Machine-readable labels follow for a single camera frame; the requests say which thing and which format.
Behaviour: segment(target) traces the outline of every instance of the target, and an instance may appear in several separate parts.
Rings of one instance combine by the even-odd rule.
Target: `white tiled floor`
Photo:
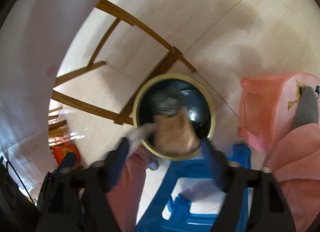
[[[218,190],[212,179],[178,179],[172,192],[175,198],[181,193],[192,202],[190,212],[194,214],[217,214],[223,204],[225,193]]]
[[[195,78],[210,93],[217,114],[213,141],[222,150],[228,151],[230,145],[239,142],[241,78],[290,71],[320,77],[320,9],[314,0],[110,1],[180,49],[196,67],[197,73],[192,74],[177,62],[170,71]],[[58,75],[85,66],[113,20],[94,9],[71,44]],[[119,112],[165,53],[165,48],[139,28],[121,22],[97,57],[107,65],[56,89]],[[75,140],[85,164],[111,150],[131,128],[72,108],[68,112],[72,130],[85,135]],[[263,155],[253,150],[253,168],[259,168],[262,160]],[[162,161],[159,170],[147,171],[139,217],[155,195],[167,166],[168,162]],[[204,202],[199,207],[202,211],[214,209]]]

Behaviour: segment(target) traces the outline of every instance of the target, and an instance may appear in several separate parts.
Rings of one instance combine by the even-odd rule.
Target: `black cable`
[[[22,180],[21,180],[20,176],[18,175],[18,173],[16,172],[16,170],[15,170],[15,169],[14,169],[14,167],[12,166],[11,162],[10,162],[10,161],[8,161],[8,160],[7,160],[6,164],[5,164],[5,167],[7,168],[7,173],[9,174],[8,164],[10,164],[10,166],[11,166],[11,168],[13,169],[14,173],[17,175],[17,177],[18,177],[18,179],[20,180],[20,182],[21,182],[22,186],[24,187],[24,189],[25,189],[25,190],[26,190],[26,192],[28,193],[28,196],[29,196],[30,200],[32,201],[32,203],[33,203],[34,205],[36,205],[36,204],[34,203],[33,199],[31,198],[31,196],[30,196],[30,194],[29,194],[29,192],[28,192],[28,190],[27,190],[26,186],[23,184],[23,182],[22,182]]]

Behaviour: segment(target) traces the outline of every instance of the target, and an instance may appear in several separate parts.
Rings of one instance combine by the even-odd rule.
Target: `pink cloth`
[[[122,232],[133,232],[139,202],[151,162],[148,152],[138,148],[125,162],[118,185],[106,193],[106,198]]]
[[[304,232],[320,211],[320,127],[292,130],[266,155],[288,202],[297,232]]]

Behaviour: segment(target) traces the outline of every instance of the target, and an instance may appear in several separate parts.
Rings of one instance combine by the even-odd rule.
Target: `pink stool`
[[[242,79],[238,135],[259,152],[267,153],[292,130],[299,89],[304,85],[319,91],[320,80],[306,73]]]

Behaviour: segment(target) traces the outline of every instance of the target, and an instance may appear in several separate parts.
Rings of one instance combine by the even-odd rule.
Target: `blue plastic stool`
[[[251,168],[250,157],[250,149],[245,144],[238,144],[233,145],[233,156],[228,160],[240,163],[241,167]],[[203,159],[171,162],[158,192],[137,224],[135,232],[208,232],[211,230],[218,214],[192,214],[190,213],[191,202],[189,200],[180,194],[175,200],[172,199],[171,193],[179,178],[205,179],[212,177]],[[236,232],[245,231],[248,220],[248,194],[249,189],[246,188]],[[162,211],[166,204],[171,212],[169,220],[162,217]]]

